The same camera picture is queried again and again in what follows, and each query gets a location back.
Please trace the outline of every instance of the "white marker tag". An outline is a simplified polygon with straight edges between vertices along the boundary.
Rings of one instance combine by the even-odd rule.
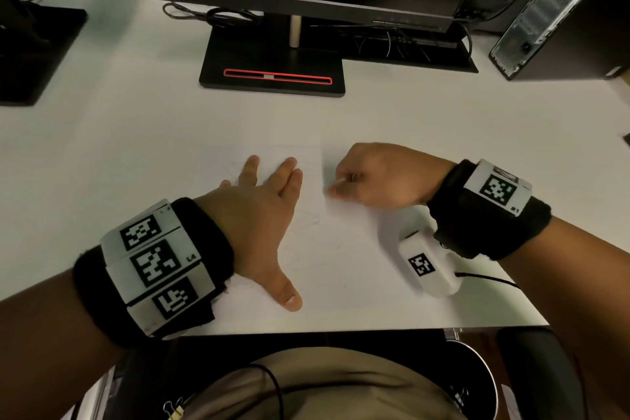
[[[150,336],[214,289],[208,271],[203,264],[199,264],[160,291],[128,307],[127,312],[138,327]]]
[[[532,197],[532,185],[524,179],[481,160],[464,185],[465,189],[519,216]]]
[[[105,264],[115,263],[121,257],[180,226],[181,223],[171,205],[163,199],[103,236],[101,248]]]
[[[122,300],[128,304],[200,259],[184,228],[177,228],[107,265],[106,269]]]

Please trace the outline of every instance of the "left hand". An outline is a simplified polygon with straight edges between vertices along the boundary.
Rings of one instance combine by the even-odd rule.
[[[300,310],[302,298],[280,269],[278,247],[293,219],[303,173],[288,158],[260,186],[258,164],[251,156],[238,179],[228,180],[195,202],[223,231],[234,250],[234,272],[260,284],[289,311]]]

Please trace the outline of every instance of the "fist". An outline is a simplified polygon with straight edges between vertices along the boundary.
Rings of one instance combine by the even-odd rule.
[[[452,161],[404,146],[357,143],[337,166],[328,194],[378,209],[426,204],[454,167]]]
[[[260,284],[285,309],[299,310],[302,298],[280,269],[278,247],[300,197],[302,171],[288,158],[257,186],[260,159],[251,156],[238,179],[228,180],[195,202],[223,231],[234,250],[234,272]]]

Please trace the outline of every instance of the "monitor stand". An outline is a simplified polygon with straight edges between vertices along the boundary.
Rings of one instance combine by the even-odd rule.
[[[35,104],[87,19],[85,10],[0,0],[0,105]]]
[[[341,54],[291,48],[289,19],[288,15],[268,13],[258,27],[214,27],[199,76],[201,86],[343,97],[346,87]]]

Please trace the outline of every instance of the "desk surface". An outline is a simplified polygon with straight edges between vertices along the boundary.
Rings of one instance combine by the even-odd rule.
[[[155,0],[44,3],[83,7],[90,20],[35,107],[0,108],[0,298],[69,268],[155,201],[213,188],[203,160],[217,145],[311,145],[326,156],[389,141],[452,160],[484,157],[531,181],[557,216],[630,250],[630,149],[621,140],[630,107],[610,83],[509,83],[487,58],[495,39],[474,37],[479,74],[344,61],[339,99],[207,90],[198,83],[207,25],[171,20]],[[469,269],[505,277],[485,259]],[[321,298],[330,294],[322,286]],[[520,291],[471,281],[446,300],[219,318],[197,332],[543,323]]]

